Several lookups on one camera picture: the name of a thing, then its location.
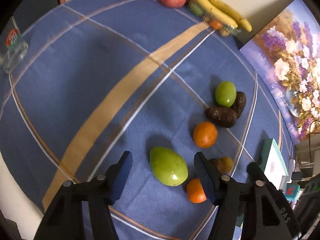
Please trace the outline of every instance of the banana bunch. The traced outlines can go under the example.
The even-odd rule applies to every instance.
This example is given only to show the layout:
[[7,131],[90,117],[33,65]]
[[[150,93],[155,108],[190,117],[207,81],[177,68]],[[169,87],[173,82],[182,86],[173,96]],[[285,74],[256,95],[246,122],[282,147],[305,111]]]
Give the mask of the banana bunch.
[[250,22],[244,18],[235,9],[227,5],[221,0],[196,0],[203,9],[211,16],[216,18],[222,23],[231,25],[235,28],[243,27],[246,31],[251,32],[252,26]]

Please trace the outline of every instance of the fruit container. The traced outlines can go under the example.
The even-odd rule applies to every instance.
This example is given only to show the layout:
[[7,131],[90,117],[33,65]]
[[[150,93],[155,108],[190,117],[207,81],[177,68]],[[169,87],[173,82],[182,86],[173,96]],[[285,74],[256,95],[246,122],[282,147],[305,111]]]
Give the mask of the fruit container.
[[200,18],[207,22],[214,30],[225,30],[228,33],[230,33],[232,36],[236,36],[238,33],[241,32],[241,30],[229,25],[222,23],[219,21],[217,18],[213,17],[209,13],[207,13],[200,4],[197,3],[196,0],[190,0],[189,4],[189,11]]

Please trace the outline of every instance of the tablecloth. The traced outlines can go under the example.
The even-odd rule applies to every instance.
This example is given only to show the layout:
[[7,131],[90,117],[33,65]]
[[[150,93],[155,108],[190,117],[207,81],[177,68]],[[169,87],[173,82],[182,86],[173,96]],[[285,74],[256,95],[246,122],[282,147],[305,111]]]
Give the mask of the tablecloth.
[[[230,156],[231,175],[247,181],[263,139],[293,157],[277,105],[232,37],[222,38],[186,8],[156,0],[72,0],[24,34],[29,49],[8,76],[0,73],[0,150],[24,193],[42,211],[68,179],[90,180],[125,150],[133,168],[110,207],[120,239],[206,239],[216,208],[191,203],[161,184],[148,164],[153,146],[174,149],[196,177],[193,156]],[[198,148],[194,127],[228,80],[247,95],[242,116],[218,127],[213,147]]]

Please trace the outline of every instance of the metal bolt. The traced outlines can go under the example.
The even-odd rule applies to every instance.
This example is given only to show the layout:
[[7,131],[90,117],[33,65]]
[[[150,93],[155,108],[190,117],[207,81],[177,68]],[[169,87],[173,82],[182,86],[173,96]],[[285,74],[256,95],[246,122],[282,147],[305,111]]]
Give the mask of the metal bolt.
[[99,174],[97,176],[97,180],[104,180],[106,178],[106,176],[104,174]]
[[256,181],[256,185],[257,185],[258,187],[262,187],[262,186],[264,185],[264,183],[263,183],[263,181],[261,181],[261,180],[257,180],[257,181]]
[[222,176],[221,176],[221,179],[224,180],[224,181],[229,181],[229,180],[230,180],[230,176],[228,176],[228,175],[222,175]]
[[63,183],[63,186],[64,187],[69,187],[69,186],[71,186],[72,185],[72,181],[71,180],[67,180],[67,181],[65,181],[64,183]]

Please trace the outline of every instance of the floral painting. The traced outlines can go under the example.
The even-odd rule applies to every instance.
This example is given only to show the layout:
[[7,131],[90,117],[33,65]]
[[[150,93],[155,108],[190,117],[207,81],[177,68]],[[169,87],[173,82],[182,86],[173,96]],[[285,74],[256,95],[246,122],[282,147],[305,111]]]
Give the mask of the floral painting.
[[312,123],[320,118],[320,26],[304,2],[291,3],[240,51],[270,89],[292,141],[320,131]]

